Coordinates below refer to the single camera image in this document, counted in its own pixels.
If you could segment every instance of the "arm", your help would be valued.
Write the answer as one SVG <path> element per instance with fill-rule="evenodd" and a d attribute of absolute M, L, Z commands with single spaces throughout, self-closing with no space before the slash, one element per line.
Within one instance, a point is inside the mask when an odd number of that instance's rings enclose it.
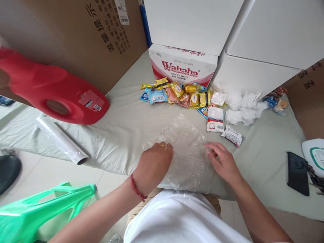
<path fill-rule="evenodd" d="M 210 149 L 207 155 L 216 172 L 234 190 L 253 242 L 293 242 L 244 180 L 232 154 L 220 143 L 210 143 L 206 147 Z"/>
<path fill-rule="evenodd" d="M 171 144 L 156 143 L 143 152 L 133 173 L 137 189 L 147 196 L 166 175 L 173 157 Z M 131 178 L 73 218 L 50 243 L 100 242 L 110 228 L 141 202 Z"/>

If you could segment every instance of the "red string bracelet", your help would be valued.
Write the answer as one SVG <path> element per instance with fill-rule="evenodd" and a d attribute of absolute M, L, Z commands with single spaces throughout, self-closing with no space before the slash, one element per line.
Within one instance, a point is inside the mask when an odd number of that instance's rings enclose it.
<path fill-rule="evenodd" d="M 131 174 L 131 180 L 132 180 L 132 189 L 133 189 L 133 191 L 134 191 L 134 192 L 136 193 L 136 195 L 139 196 L 139 197 L 142 199 L 142 201 L 144 202 L 145 199 L 147 199 L 147 197 L 144 196 L 142 193 L 140 193 L 140 192 L 138 191 L 137 186 L 136 186 L 135 181 L 134 181 L 134 178 L 133 178 L 133 174 Z"/>

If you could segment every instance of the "green plastic stool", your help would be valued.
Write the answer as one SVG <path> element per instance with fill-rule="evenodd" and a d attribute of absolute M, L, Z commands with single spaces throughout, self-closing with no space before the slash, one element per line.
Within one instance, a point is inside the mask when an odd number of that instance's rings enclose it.
<path fill-rule="evenodd" d="M 45 202 L 43 197 L 57 196 Z M 72 187 L 69 182 L 0 208 L 0 243 L 32 243 L 38 240 L 37 230 L 48 220 L 73 208 L 68 222 L 80 211 L 82 204 L 96 193 L 96 185 Z"/>

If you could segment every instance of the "wahaha logo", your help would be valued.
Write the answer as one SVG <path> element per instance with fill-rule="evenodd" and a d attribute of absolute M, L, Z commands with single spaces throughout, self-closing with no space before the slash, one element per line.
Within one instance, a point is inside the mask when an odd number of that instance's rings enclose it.
<path fill-rule="evenodd" d="M 190 70 L 190 68 L 182 69 L 178 65 L 175 67 L 175 66 L 172 66 L 171 62 L 169 64 L 166 61 L 162 61 L 162 64 L 163 64 L 165 70 L 176 72 L 176 73 L 182 73 L 182 74 L 185 74 L 185 75 L 193 76 L 195 78 L 198 77 L 198 72 L 193 72 L 192 70 Z"/>

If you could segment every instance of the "red plastic bottle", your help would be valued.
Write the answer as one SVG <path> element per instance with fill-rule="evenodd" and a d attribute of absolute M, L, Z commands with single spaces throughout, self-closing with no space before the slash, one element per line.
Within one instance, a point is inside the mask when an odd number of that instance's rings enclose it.
<path fill-rule="evenodd" d="M 15 94 L 58 120 L 94 124 L 109 108 L 104 94 L 93 85 L 61 67 L 33 62 L 14 50 L 0 48 L 0 69 L 9 74 L 9 86 Z M 67 114 L 52 110 L 48 100 L 65 106 Z"/>

